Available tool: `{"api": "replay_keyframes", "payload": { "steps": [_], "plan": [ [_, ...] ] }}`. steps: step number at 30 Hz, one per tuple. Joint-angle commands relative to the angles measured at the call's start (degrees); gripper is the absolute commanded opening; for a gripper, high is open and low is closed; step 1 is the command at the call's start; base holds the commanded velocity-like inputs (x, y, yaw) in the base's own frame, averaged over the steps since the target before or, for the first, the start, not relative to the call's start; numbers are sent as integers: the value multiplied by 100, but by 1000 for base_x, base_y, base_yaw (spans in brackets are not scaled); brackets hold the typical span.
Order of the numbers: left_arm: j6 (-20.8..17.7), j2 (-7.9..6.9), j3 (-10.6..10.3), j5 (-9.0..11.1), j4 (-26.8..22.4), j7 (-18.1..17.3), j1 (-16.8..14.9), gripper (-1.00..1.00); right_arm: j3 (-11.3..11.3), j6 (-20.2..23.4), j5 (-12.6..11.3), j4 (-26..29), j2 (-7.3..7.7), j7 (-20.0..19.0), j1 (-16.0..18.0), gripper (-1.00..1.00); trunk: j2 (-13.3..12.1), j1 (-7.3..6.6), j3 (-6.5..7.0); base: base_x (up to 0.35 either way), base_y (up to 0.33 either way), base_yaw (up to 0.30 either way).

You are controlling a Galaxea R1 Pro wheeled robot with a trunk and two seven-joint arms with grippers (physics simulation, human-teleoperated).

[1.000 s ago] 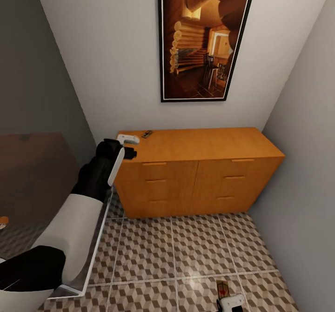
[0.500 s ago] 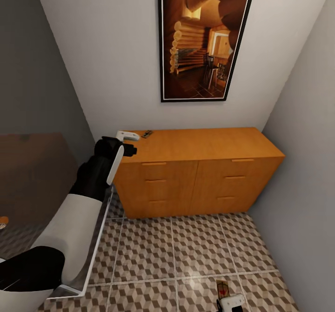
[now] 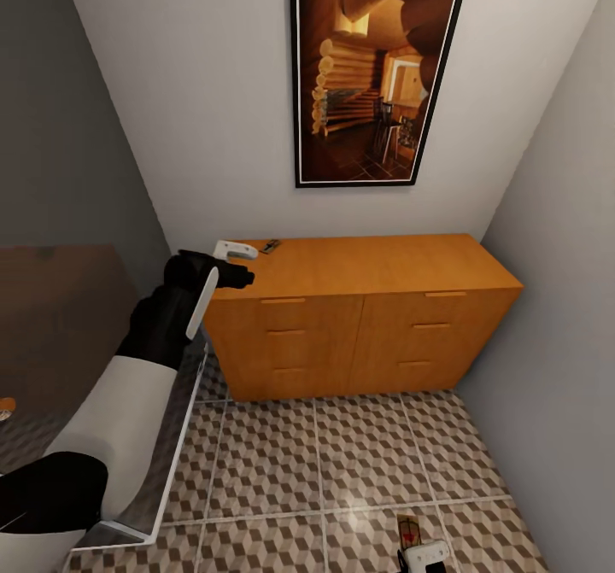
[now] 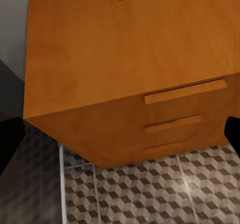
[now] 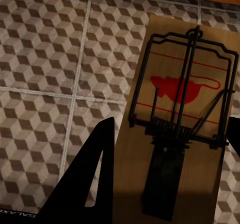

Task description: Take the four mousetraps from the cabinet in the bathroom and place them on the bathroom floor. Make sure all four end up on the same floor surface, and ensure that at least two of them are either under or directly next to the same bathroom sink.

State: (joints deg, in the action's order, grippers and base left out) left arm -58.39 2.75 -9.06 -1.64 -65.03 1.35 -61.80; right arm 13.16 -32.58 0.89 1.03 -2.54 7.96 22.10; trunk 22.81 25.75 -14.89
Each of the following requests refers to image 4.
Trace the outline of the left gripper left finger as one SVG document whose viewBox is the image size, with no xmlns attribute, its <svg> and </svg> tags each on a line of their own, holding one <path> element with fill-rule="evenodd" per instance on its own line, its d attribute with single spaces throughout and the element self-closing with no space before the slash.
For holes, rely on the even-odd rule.
<svg viewBox="0 0 240 224">
<path fill-rule="evenodd" d="M 21 117 L 0 122 L 0 176 L 26 135 L 23 122 Z"/>
</svg>

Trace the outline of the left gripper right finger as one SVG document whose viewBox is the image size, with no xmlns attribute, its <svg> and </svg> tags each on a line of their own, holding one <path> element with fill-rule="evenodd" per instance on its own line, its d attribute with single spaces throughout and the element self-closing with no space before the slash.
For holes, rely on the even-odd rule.
<svg viewBox="0 0 240 224">
<path fill-rule="evenodd" d="M 240 119 L 235 117 L 228 117 L 224 135 L 229 143 L 240 157 Z"/>
</svg>

